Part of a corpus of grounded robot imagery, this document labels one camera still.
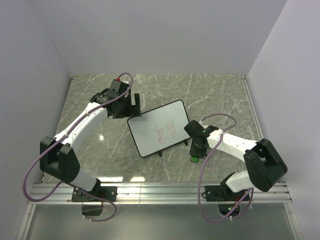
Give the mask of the green bone-shaped eraser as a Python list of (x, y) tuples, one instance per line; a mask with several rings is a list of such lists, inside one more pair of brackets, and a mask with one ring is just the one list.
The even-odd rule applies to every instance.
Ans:
[(198, 157), (196, 157), (196, 156), (192, 156), (192, 157), (190, 158), (190, 161), (193, 162), (193, 163), (197, 163), (197, 162), (199, 161), (199, 159), (198, 159)]

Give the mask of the white board with black frame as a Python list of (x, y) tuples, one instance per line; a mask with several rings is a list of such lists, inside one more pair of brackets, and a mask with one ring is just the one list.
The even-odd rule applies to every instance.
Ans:
[(185, 104), (181, 99), (142, 113), (127, 120), (138, 155), (146, 158), (162, 156), (163, 150), (188, 144), (190, 136), (184, 130), (189, 123)]

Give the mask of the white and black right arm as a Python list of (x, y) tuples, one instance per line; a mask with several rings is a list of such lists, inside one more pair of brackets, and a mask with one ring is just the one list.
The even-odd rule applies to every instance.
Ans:
[(196, 121), (185, 126), (184, 130), (192, 138), (192, 157), (204, 158), (208, 149), (216, 147), (245, 163), (246, 170), (231, 173), (221, 182), (220, 193), (226, 200), (232, 200), (238, 192), (251, 188), (268, 192), (288, 172), (287, 165), (268, 139), (248, 140), (215, 126), (204, 128)]

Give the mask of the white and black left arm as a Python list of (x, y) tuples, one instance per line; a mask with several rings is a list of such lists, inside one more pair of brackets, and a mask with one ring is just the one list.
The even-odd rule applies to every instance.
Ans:
[(107, 96), (97, 94), (92, 97), (84, 111), (62, 132), (55, 137), (44, 137), (40, 142), (40, 153), (52, 147), (39, 161), (44, 173), (83, 190), (89, 201), (96, 201), (102, 194), (101, 181), (81, 169), (76, 152), (90, 133), (105, 119), (140, 117), (140, 94), (123, 96), (116, 101), (100, 107), (107, 102)]

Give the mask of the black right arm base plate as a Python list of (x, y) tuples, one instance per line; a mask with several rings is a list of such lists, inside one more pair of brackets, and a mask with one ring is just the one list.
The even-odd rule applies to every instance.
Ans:
[(201, 197), (207, 202), (236, 202), (246, 193), (246, 190), (232, 192), (226, 186), (221, 185), (206, 185)]

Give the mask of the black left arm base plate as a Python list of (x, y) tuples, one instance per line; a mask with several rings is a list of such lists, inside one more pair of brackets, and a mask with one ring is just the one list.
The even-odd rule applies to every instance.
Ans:
[(71, 201), (72, 202), (99, 202), (99, 199), (105, 199), (110, 202), (115, 202), (117, 198), (116, 186), (100, 186), (97, 190), (86, 192), (79, 187), (73, 189)]

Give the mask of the aluminium rail at table front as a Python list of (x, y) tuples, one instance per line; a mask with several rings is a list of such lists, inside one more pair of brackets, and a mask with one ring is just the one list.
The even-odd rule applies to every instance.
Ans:
[[(34, 184), (30, 196), (35, 199), (43, 198), (55, 186), (55, 183)], [(165, 183), (102, 183), (101, 186), (117, 187), (116, 205), (193, 205), (198, 204), (197, 183), (165, 182)], [(72, 202), (73, 187), (61, 184), (47, 199), (31, 204), (67, 205)], [(292, 203), (289, 190), (285, 183), (277, 183), (268, 192), (254, 189), (253, 204)]]

